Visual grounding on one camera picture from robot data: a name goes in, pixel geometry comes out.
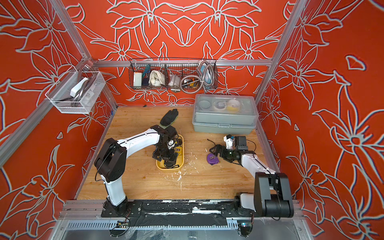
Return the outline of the grey plastic lidded toolbox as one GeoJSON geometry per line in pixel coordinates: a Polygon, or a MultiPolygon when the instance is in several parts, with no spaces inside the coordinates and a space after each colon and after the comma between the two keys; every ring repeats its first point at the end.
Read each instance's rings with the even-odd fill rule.
{"type": "Polygon", "coordinates": [[[196,132],[249,135],[259,113],[253,97],[197,94],[192,124],[196,132]]]}

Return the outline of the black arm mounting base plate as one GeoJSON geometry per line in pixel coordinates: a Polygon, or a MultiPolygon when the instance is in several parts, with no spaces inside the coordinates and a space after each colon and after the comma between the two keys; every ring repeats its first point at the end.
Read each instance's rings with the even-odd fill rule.
{"type": "Polygon", "coordinates": [[[218,215],[224,218],[257,217],[240,206],[239,200],[124,200],[118,207],[105,201],[103,218],[138,218],[141,215],[218,215]]]}

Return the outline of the white cloth in basket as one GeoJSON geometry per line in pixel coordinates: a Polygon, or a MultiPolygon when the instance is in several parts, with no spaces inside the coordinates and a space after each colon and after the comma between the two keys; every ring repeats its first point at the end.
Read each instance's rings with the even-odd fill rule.
{"type": "Polygon", "coordinates": [[[160,71],[151,71],[149,82],[151,87],[161,87],[166,85],[165,75],[160,71]]]}

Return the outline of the white mesh wall basket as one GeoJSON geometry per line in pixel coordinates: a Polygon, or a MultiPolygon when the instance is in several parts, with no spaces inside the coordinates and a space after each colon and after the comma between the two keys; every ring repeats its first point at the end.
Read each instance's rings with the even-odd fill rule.
{"type": "Polygon", "coordinates": [[[62,114],[89,114],[105,85],[100,72],[71,70],[49,88],[46,98],[62,114]]]}

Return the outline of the yellow plastic storage tray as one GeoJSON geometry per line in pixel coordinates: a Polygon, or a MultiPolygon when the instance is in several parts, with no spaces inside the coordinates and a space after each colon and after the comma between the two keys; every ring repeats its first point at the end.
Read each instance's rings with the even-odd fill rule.
{"type": "Polygon", "coordinates": [[[173,140],[173,147],[169,149],[167,155],[161,161],[156,161],[156,166],[161,171],[178,171],[184,165],[184,138],[176,135],[173,140]]]}

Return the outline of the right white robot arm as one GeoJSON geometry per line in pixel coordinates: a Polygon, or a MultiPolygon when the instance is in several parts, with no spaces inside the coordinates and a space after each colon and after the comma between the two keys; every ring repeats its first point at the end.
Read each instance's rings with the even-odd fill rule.
{"type": "Polygon", "coordinates": [[[274,220],[292,218],[295,210],[288,176],[267,167],[255,151],[249,149],[250,140],[245,136],[226,135],[224,142],[224,145],[214,144],[210,154],[245,168],[255,180],[253,193],[236,195],[234,209],[274,220]]]}

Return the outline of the white box in basket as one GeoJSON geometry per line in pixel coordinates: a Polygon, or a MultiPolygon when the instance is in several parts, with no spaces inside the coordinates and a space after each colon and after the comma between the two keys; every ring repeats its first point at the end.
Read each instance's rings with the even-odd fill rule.
{"type": "Polygon", "coordinates": [[[142,73],[140,72],[134,72],[134,80],[133,80],[133,87],[134,88],[141,88],[142,87],[142,73]]]}

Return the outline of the purple tape measure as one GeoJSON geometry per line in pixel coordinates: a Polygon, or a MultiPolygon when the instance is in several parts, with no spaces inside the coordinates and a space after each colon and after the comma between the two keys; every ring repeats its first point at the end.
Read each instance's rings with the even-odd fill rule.
{"type": "Polygon", "coordinates": [[[211,166],[218,164],[220,161],[218,157],[212,153],[207,155],[207,163],[211,166]]]}

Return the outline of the black green work glove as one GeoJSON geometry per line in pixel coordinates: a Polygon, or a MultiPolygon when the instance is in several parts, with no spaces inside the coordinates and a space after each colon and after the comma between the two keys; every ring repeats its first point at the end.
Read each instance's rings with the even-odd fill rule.
{"type": "Polygon", "coordinates": [[[177,109],[169,110],[161,119],[160,126],[165,129],[172,125],[172,123],[177,119],[178,115],[179,112],[177,109]]]}

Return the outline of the white device in mesh basket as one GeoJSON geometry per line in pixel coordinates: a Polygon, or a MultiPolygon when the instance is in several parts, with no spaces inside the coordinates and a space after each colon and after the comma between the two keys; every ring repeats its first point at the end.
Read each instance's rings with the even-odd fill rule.
{"type": "Polygon", "coordinates": [[[77,95],[77,93],[82,89],[83,85],[84,84],[87,84],[89,81],[88,78],[83,78],[81,81],[79,81],[72,89],[71,89],[71,92],[70,92],[70,96],[71,97],[75,97],[77,95]]]}

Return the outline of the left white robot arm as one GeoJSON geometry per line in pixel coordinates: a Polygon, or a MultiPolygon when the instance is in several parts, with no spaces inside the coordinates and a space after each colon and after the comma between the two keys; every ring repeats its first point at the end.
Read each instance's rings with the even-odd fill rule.
{"type": "Polygon", "coordinates": [[[182,145],[183,140],[172,126],[163,128],[154,125],[133,137],[121,140],[107,139],[94,162],[108,193],[107,202],[113,207],[121,207],[127,199],[122,176],[128,157],[144,148],[155,146],[155,160],[175,163],[179,156],[176,148],[182,145]]]}

